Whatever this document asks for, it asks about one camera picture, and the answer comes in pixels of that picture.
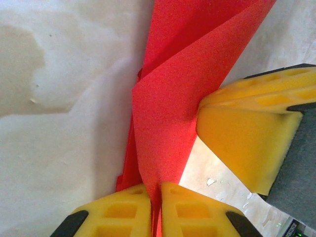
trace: red sheet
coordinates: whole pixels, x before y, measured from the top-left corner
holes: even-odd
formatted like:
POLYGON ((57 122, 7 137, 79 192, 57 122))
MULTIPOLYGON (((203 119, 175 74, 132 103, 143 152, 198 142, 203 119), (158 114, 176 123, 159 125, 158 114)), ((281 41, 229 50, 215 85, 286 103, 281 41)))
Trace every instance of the red sheet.
POLYGON ((137 160, 138 166, 124 166, 120 181, 127 188, 135 180, 125 176, 137 182, 141 176, 152 199, 157 236, 159 184, 181 178, 196 139, 198 103, 218 89, 274 2, 156 1, 143 71, 132 91, 125 164, 137 160))

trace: yellow foam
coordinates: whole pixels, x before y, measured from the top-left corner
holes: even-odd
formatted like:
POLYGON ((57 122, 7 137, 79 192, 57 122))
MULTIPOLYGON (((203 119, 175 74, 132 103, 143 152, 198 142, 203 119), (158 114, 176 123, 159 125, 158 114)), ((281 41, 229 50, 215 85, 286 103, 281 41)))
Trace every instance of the yellow foam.
POLYGON ((197 134, 253 193, 268 195, 302 119, 316 102, 316 67, 237 80, 199 105, 197 134))
POLYGON ((163 182, 163 237, 239 237, 226 216, 238 209, 203 196, 179 185, 163 182))
POLYGON ((136 185, 77 208, 89 215, 75 237, 150 237, 151 202, 144 185, 136 185))

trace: red fabric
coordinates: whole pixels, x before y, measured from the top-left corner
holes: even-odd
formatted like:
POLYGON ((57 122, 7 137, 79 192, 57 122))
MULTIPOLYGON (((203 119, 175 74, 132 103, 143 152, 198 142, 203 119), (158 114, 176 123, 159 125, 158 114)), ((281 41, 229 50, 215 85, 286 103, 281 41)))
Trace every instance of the red fabric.
MULTIPOLYGON (((159 185, 181 178, 196 139, 199 102, 218 89, 274 2, 156 1, 143 72, 132 91, 135 136, 127 150, 136 145, 137 153, 126 158, 137 156, 157 236, 159 185)), ((138 173, 136 166, 130 173, 138 173)))

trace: white wall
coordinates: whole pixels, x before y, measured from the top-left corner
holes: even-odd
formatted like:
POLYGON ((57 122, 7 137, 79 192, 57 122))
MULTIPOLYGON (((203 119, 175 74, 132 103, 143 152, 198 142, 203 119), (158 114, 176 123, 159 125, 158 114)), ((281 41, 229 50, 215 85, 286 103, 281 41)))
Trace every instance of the white wall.
MULTIPOLYGON (((152 7, 0 2, 0 236, 49 236, 74 208, 113 192, 152 7)), ((315 14, 313 0, 279 0, 226 83, 316 64, 315 14)))

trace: yellow foam block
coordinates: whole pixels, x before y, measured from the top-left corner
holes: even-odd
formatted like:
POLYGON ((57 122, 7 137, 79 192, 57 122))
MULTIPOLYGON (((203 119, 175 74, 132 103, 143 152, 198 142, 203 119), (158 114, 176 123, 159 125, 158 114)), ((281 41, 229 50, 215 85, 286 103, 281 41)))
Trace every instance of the yellow foam block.
POLYGON ((302 119, 316 101, 316 67, 237 80, 199 105, 197 134, 253 193, 268 195, 302 119))
POLYGON ((163 237, 239 237, 226 216, 238 209, 173 183, 163 182, 163 237))
POLYGON ((296 112, 203 107, 197 134, 252 193, 267 195, 301 118, 296 112))
POLYGON ((137 185, 77 208, 89 212, 75 237, 150 237, 151 202, 137 185))

